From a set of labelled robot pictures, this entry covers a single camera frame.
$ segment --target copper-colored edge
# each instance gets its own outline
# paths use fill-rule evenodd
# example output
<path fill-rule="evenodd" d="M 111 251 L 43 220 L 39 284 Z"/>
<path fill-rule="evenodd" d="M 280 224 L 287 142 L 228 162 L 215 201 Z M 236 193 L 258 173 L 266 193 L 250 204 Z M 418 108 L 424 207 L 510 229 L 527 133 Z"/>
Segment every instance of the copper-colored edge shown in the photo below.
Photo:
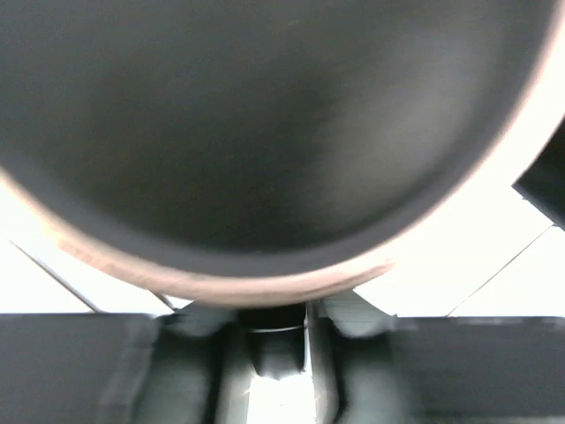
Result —
<path fill-rule="evenodd" d="M 526 89 L 492 148 L 467 177 L 427 216 L 396 238 L 348 261 L 292 276 L 232 278 L 194 274 L 140 259 L 88 237 L 47 210 L 0 168 L 0 193 L 18 215 L 11 234 L 35 234 L 111 276 L 181 298 L 216 305 L 257 306 L 294 303 L 362 284 L 392 268 L 407 247 L 426 238 L 433 216 L 451 203 L 496 185 L 510 185 L 550 139 L 565 114 L 565 1 L 556 5 L 545 46 Z"/>

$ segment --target black metal frame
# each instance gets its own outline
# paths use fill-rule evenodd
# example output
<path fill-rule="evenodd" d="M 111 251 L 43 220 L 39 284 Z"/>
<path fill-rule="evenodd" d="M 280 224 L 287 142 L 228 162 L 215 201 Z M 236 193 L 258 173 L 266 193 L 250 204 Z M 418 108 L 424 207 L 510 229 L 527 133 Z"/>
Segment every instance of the black metal frame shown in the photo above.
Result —
<path fill-rule="evenodd" d="M 306 357 L 318 423 L 565 422 L 562 318 L 397 318 L 352 291 L 155 320 L 0 318 L 0 422 L 246 423 L 252 379 Z"/>

